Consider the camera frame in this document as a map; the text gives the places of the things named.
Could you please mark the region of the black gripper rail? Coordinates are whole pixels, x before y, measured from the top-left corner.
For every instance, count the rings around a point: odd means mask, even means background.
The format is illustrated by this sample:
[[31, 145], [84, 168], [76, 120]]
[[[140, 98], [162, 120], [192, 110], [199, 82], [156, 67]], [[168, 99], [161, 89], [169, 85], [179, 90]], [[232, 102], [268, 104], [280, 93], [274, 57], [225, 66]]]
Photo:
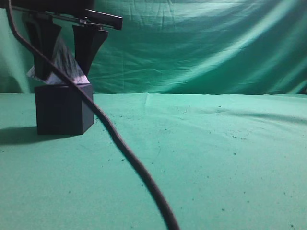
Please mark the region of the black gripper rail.
[[[53, 19], [72, 22], [75, 59], [88, 76], [92, 62], [101, 45], [108, 38], [104, 27], [121, 30], [123, 18], [94, 9], [94, 0], [11, 0], [13, 10], [22, 11], [30, 44], [48, 60], [55, 56], [55, 46], [62, 27]], [[40, 80], [47, 80], [50, 67], [34, 57], [34, 73]]]

